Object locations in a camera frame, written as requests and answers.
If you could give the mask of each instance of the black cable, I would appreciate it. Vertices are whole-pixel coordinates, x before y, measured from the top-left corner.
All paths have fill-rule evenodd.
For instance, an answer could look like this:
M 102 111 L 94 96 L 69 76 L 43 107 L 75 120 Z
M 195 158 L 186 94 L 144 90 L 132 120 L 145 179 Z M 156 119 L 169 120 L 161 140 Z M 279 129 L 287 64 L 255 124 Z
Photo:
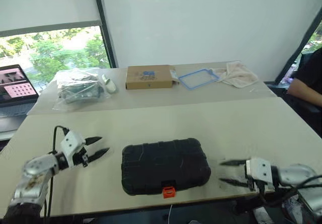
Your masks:
M 64 132 L 64 135 L 68 133 L 68 128 L 63 127 L 63 126 L 55 126 L 54 128 L 54 136 L 53 136 L 53 141 L 52 141 L 52 152 L 55 154 L 56 153 L 56 135 L 57 135 L 57 128 L 61 128 L 62 131 Z M 54 185 L 54 177 L 51 177 L 50 179 L 50 188 L 49 188 L 49 201 L 48 201 L 48 213 L 47 213 L 47 223 L 50 223 L 50 212 L 51 212 L 51 200 L 52 200 L 52 189 Z
M 46 216 L 47 216 L 47 200 L 45 199 L 45 204 L 44 204 L 44 224 L 47 223 L 46 221 Z
M 47 214 L 47 223 L 50 223 L 50 211 L 51 211 L 51 199 L 52 199 L 52 187 L 54 184 L 54 177 L 50 179 L 50 190 L 49 190 L 49 202 L 48 202 L 48 214 Z
M 295 195 L 299 189 L 322 187 L 322 184 L 305 185 L 306 183 L 311 182 L 312 180 L 315 180 L 315 179 L 319 179 L 319 178 L 322 178 L 322 175 L 316 175 L 316 176 L 306 179 L 305 181 L 301 182 L 297 186 L 290 188 L 290 190 L 283 197 L 281 197 L 278 200 L 268 202 L 267 200 L 265 200 L 263 194 L 260 194 L 260 199 L 268 206 L 271 206 L 271 207 L 277 206 L 279 204 L 282 204 L 285 200 L 289 199 L 293 195 Z
M 258 188 L 259 188 L 259 191 L 260 191 L 260 193 L 259 193 L 259 197 L 260 197 L 261 201 L 262 201 L 265 205 L 268 205 L 268 204 L 267 204 L 267 201 L 266 201 L 266 199 L 265 199 L 265 182 L 263 182 L 263 181 L 258 181 L 256 184 L 257 184 L 257 186 L 258 186 Z
M 53 152 L 56 151 L 56 135 L 57 135 L 57 128 L 59 128 L 59 127 L 63 130 L 64 135 L 66 135 L 67 132 L 68 132 L 68 128 L 66 128 L 66 127 L 63 127 L 63 126 L 60 126 L 60 125 L 55 126 L 55 128 L 54 128 L 54 136 L 53 136 L 53 141 L 52 141 L 52 151 Z

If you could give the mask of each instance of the cardboard box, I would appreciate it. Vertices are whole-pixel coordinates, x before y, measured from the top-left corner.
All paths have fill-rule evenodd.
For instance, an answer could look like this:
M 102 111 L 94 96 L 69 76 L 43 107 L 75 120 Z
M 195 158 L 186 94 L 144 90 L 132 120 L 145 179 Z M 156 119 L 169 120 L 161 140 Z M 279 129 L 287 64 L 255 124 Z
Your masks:
M 129 66 L 126 89 L 171 88 L 179 82 L 176 69 L 171 65 Z

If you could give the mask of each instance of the towel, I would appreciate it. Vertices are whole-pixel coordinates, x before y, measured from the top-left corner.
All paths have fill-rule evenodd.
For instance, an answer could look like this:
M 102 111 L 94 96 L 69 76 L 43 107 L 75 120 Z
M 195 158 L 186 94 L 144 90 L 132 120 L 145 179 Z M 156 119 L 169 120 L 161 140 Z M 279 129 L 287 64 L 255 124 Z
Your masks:
M 229 62 L 226 68 L 211 68 L 211 70 L 219 76 L 219 82 L 237 88 L 247 87 L 258 81 L 257 75 L 247 69 L 240 61 Z

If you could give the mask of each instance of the plastic container lid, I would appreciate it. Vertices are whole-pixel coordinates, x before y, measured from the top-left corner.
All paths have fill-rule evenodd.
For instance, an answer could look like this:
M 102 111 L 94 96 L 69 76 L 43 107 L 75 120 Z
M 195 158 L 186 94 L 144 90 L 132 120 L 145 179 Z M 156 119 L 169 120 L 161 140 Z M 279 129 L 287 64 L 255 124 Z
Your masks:
M 179 80 L 188 90 L 194 90 L 218 81 L 219 77 L 210 69 L 200 69 L 179 77 Z

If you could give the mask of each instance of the tree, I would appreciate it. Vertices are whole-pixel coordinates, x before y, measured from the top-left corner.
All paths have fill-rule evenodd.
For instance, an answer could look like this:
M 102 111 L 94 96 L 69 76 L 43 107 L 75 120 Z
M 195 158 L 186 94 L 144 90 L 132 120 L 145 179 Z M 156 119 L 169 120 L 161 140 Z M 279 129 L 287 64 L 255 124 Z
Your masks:
M 42 34 L 41 33 L 36 33 L 35 35 L 31 36 L 31 38 L 35 41 L 38 41 L 38 40 L 43 40 L 44 38 L 42 37 Z
M 302 52 L 314 52 L 317 49 L 320 49 L 322 47 L 322 21 L 320 22 L 320 24 L 318 25 L 317 29 L 315 30 L 315 32 L 312 34 L 312 36 L 310 37 L 308 43 L 306 44 L 305 47 Z
M 85 51 L 88 53 L 90 67 L 109 67 L 109 61 L 101 35 L 97 34 L 94 36 L 94 39 L 87 41 Z
M 25 42 L 20 37 L 8 39 L 7 42 L 14 49 L 14 52 L 17 54 L 21 53 L 22 47 L 25 44 Z
M 50 82 L 57 71 L 74 67 L 89 67 L 88 53 L 81 50 L 65 50 L 54 40 L 42 40 L 34 44 L 36 52 L 30 61 L 38 72 L 31 76 L 33 80 Z
M 45 80 L 50 82 L 57 71 L 68 69 L 64 64 L 64 55 L 61 54 L 62 45 L 52 40 L 43 40 L 34 44 L 36 52 L 31 54 L 30 61 L 37 74 L 33 76 L 35 80 Z
M 67 29 L 64 31 L 63 37 L 66 37 L 67 39 L 72 39 L 72 37 L 75 37 L 79 32 L 84 30 L 84 28 L 74 28 L 74 29 Z
M 0 56 L 5 57 L 5 56 L 14 56 L 15 52 L 3 45 L 0 45 Z

